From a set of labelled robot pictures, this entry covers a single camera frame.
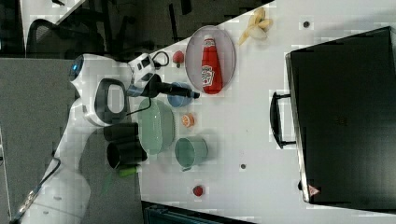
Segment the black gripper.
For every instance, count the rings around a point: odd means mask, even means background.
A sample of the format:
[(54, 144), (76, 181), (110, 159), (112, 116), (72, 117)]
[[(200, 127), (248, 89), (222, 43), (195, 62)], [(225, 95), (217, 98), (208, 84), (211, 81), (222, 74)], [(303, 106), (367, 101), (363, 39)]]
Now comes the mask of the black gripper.
[(172, 87), (171, 84), (162, 82), (159, 75), (153, 73), (147, 73), (141, 78), (138, 78), (136, 81), (131, 83), (126, 91), (126, 94), (130, 97), (142, 96), (154, 98), (159, 93), (183, 96), (192, 99), (198, 99), (200, 97), (199, 92), (179, 86)]

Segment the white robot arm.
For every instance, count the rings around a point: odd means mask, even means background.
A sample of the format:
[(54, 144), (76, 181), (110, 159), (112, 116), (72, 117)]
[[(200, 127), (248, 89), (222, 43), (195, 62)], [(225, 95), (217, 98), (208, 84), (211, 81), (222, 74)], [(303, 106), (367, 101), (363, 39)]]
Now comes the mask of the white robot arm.
[(84, 53), (73, 61), (69, 81), (78, 98), (71, 105), (63, 136), (40, 182), (9, 224), (80, 224), (91, 188), (79, 162), (90, 135), (123, 121), (130, 97), (152, 99), (160, 93), (200, 97), (196, 91), (163, 82), (147, 53), (128, 63)]

